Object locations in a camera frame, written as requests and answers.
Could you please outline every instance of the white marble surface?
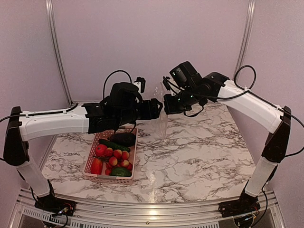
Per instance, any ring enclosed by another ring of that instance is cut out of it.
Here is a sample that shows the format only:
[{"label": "white marble surface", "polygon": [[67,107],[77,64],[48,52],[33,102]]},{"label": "white marble surface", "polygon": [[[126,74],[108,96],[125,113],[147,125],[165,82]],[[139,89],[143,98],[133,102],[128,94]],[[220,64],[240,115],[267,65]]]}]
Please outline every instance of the white marble surface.
[{"label": "white marble surface", "polygon": [[255,166],[225,106],[207,104],[194,118],[170,115],[166,142],[159,136],[158,124],[158,120],[138,121],[132,186],[93,183],[83,178],[94,138],[88,134],[60,135],[43,174],[56,193],[96,200],[170,203],[241,193]]}]

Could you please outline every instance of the white wall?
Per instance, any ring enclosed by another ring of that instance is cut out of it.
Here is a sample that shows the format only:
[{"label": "white wall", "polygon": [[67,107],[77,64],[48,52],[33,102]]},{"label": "white wall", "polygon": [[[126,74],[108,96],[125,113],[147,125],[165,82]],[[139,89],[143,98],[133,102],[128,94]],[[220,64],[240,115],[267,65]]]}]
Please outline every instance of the white wall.
[{"label": "white wall", "polygon": [[[247,7],[247,0],[54,0],[73,100],[100,100],[105,78],[117,69],[145,77],[147,93],[186,60],[202,75],[232,77]],[[114,76],[106,92],[122,80],[122,73]]]},{"label": "white wall", "polygon": [[[287,105],[304,121],[304,1],[258,0],[245,64],[257,72],[253,91],[281,106]],[[244,71],[240,83],[249,85],[252,73]],[[258,161],[267,132],[234,112],[234,119]],[[304,129],[292,121],[288,153],[304,146]],[[287,228],[304,226],[304,152],[284,159],[271,181]]]},{"label": "white wall", "polygon": [[[0,1],[0,116],[14,106],[22,110],[66,107],[52,49],[44,1]],[[0,124],[0,157],[7,121]],[[30,142],[36,162],[50,137]],[[7,227],[20,187],[24,182],[15,168],[0,161],[0,224]]]}]

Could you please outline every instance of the red fruit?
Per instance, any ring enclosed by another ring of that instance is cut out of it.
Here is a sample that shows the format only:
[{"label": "red fruit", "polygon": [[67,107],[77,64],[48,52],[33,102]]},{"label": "red fruit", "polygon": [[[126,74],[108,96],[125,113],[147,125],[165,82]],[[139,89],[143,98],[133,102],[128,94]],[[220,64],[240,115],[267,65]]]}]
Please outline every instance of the red fruit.
[{"label": "red fruit", "polygon": [[106,150],[105,150],[105,152],[104,152],[104,155],[105,156],[109,156],[109,157],[111,157],[111,156],[113,156],[113,149],[112,148],[107,148]]},{"label": "red fruit", "polygon": [[115,166],[115,165],[117,165],[117,163],[118,163],[117,158],[115,158],[115,157],[110,158],[110,160],[109,160],[110,165]]},{"label": "red fruit", "polygon": [[107,146],[105,145],[98,145],[96,147],[95,153],[96,156],[104,156],[105,150],[107,149]]},{"label": "red fruit", "polygon": [[120,159],[122,157],[123,152],[121,150],[114,150],[113,155],[115,158]]},{"label": "red fruit", "polygon": [[106,166],[107,169],[110,169],[110,170],[113,168],[113,166],[110,165],[109,163],[106,163],[105,166]]},{"label": "red fruit", "polygon": [[111,169],[106,169],[106,170],[105,170],[105,174],[106,174],[107,176],[110,176],[110,175],[111,175],[111,172],[112,172]]},{"label": "red fruit", "polygon": [[102,170],[103,170],[103,162],[98,158],[94,158],[91,166],[91,173],[100,175]]},{"label": "red fruit", "polygon": [[121,165],[121,167],[124,167],[124,168],[127,168],[128,166],[129,166],[129,161],[128,160],[123,160],[121,163],[120,163],[120,165]]},{"label": "red fruit", "polygon": [[129,163],[129,166],[127,167],[128,170],[132,171],[133,169],[133,165],[131,163]]},{"label": "red fruit", "polygon": [[129,157],[130,157],[130,154],[128,153],[128,151],[123,151],[122,159],[123,160],[128,160]]}]

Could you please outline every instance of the pink basket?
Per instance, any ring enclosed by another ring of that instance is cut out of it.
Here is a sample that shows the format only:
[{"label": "pink basket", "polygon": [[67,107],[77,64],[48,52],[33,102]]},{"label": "pink basket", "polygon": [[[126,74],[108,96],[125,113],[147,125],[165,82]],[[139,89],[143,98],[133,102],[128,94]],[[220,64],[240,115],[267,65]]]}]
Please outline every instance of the pink basket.
[{"label": "pink basket", "polygon": [[[117,132],[120,132],[120,133],[121,132],[130,132],[131,130],[132,130],[132,127],[124,127],[124,128],[120,128]],[[131,151],[130,151],[129,161],[133,161],[132,162],[133,169],[132,169],[132,176],[131,177],[106,176],[105,175],[106,166],[105,166],[104,162],[103,162],[103,170],[102,170],[101,175],[90,173],[91,172],[91,165],[92,165],[92,162],[94,160],[93,156],[95,155],[95,149],[99,145],[99,142],[98,142],[99,139],[107,139],[112,134],[114,134],[113,130],[108,130],[108,131],[104,131],[104,132],[95,134],[90,154],[89,154],[89,156],[86,160],[86,163],[85,163],[85,169],[84,169],[83,175],[84,175],[85,178],[87,178],[87,179],[89,179],[90,181],[93,181],[93,182],[131,185],[133,183],[134,170],[135,170],[135,157],[136,157],[136,145],[137,145],[137,129],[136,128],[133,130],[133,134],[136,135],[135,145],[130,147]]]}]

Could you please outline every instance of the red pepper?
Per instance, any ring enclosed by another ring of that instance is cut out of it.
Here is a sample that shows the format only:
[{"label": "red pepper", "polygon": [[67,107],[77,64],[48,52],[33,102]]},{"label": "red pepper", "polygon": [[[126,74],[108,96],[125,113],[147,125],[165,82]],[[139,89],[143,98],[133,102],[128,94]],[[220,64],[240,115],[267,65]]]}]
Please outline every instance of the red pepper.
[{"label": "red pepper", "polygon": [[96,156],[104,156],[105,155],[105,150],[107,149],[108,147],[105,146],[105,145],[98,145],[96,147]]},{"label": "red pepper", "polygon": [[91,166],[91,173],[100,175],[102,170],[103,170],[103,162],[98,158],[94,158],[94,161]]}]

